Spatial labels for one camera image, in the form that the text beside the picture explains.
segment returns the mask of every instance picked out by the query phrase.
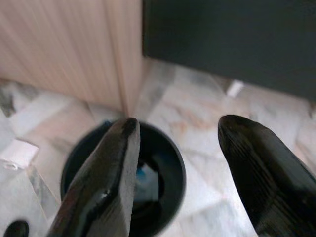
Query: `marble floor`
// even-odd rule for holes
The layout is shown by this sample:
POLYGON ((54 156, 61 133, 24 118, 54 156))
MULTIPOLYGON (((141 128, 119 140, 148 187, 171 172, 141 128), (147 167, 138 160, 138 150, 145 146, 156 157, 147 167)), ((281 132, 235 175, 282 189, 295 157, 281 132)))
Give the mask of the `marble floor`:
MULTIPOLYGON (((178 146, 187 189, 178 214, 159 237, 256 237, 220 150, 217 122, 241 115, 272 129, 316 174, 316 122, 301 98, 246 85, 227 97, 225 79, 154 62, 134 116, 160 128, 178 146)), ((61 203, 60 178, 78 140, 122 113, 71 96, 0 82, 0 236, 16 219, 43 237, 61 203), (25 169, 10 169, 1 153, 16 140, 38 148, 25 169)))

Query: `wooden cabinet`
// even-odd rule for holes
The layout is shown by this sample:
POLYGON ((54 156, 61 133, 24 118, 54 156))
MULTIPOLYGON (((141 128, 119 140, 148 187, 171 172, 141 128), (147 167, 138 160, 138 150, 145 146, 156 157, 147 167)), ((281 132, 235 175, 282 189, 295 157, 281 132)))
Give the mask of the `wooden cabinet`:
POLYGON ((141 0, 3 0, 0 77, 130 113, 142 84, 141 0))

